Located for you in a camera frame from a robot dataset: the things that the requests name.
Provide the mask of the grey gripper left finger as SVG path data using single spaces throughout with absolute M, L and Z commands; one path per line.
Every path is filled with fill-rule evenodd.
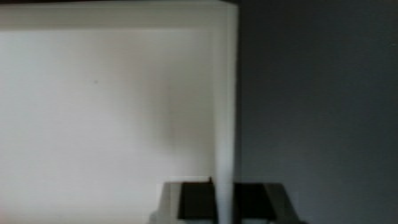
M 148 224 L 216 224 L 212 182 L 168 182 Z

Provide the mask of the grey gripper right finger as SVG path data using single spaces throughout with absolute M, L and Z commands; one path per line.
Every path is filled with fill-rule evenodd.
M 308 224 L 281 183 L 235 184 L 233 224 Z

